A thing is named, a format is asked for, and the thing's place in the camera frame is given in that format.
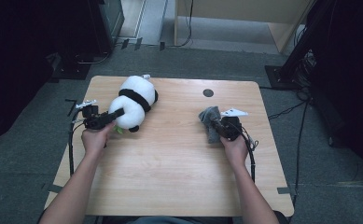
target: floor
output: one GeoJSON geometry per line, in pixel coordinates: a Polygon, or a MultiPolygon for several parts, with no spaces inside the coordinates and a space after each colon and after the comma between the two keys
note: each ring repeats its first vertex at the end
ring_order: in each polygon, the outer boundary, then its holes
{"type": "MultiPolygon", "coordinates": [[[[125,23],[119,40],[130,39],[132,43],[143,38],[142,43],[147,45],[175,44],[175,0],[123,0],[122,5],[125,23]]],[[[177,19],[177,45],[181,45],[189,35],[188,18],[177,19]]],[[[192,18],[191,39],[184,48],[279,54],[268,24],[256,21],[192,18]]],[[[289,55],[293,48],[291,39],[282,54],[289,55]]]]}

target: panda plush toy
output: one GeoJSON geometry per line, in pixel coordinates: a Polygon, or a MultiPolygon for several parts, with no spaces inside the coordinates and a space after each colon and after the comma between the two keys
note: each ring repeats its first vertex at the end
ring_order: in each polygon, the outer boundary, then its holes
{"type": "Polygon", "coordinates": [[[124,115],[117,117],[117,126],[131,133],[139,130],[146,112],[158,101],[158,93],[149,82],[150,75],[130,76],[120,86],[119,96],[115,98],[108,113],[123,108],[124,115]]]}

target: gray carpet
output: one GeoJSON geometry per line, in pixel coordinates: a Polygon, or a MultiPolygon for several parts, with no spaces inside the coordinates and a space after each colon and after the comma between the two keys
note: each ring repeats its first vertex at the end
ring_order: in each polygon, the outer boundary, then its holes
{"type": "MultiPolygon", "coordinates": [[[[256,81],[269,87],[264,65],[282,65],[286,56],[204,49],[159,51],[117,47],[91,67],[86,80],[47,83],[0,137],[0,223],[35,223],[48,197],[67,143],[67,113],[82,101],[93,76],[180,77],[256,81]]],[[[268,115],[300,102],[294,91],[261,90],[268,115]]],[[[286,181],[295,188],[297,143],[303,106],[271,120],[286,181]]],[[[328,135],[309,105],[300,142],[300,184],[292,223],[363,223],[363,160],[348,148],[328,146],[328,135]]],[[[93,223],[87,218],[86,223],[93,223]]]]}

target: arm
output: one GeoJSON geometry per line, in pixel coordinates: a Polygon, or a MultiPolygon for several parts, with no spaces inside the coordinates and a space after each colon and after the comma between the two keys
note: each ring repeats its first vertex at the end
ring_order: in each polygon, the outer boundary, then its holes
{"type": "Polygon", "coordinates": [[[273,210],[259,192],[245,167],[248,155],[247,146],[242,136],[234,141],[221,137],[230,166],[236,177],[243,223],[278,223],[273,210]]]}
{"type": "Polygon", "coordinates": [[[61,192],[48,206],[39,223],[82,223],[88,206],[96,168],[103,156],[107,134],[113,123],[101,131],[85,130],[82,142],[85,156],[61,192]]]}

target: forearm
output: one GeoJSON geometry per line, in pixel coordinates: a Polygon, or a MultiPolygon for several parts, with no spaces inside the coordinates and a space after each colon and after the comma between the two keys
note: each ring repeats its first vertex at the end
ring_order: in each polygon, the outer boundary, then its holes
{"type": "Polygon", "coordinates": [[[61,192],[45,211],[40,223],[82,223],[98,159],[85,157],[61,192]]]}
{"type": "Polygon", "coordinates": [[[243,222],[249,224],[278,223],[273,210],[263,198],[245,166],[234,167],[233,171],[239,191],[243,222]]]}

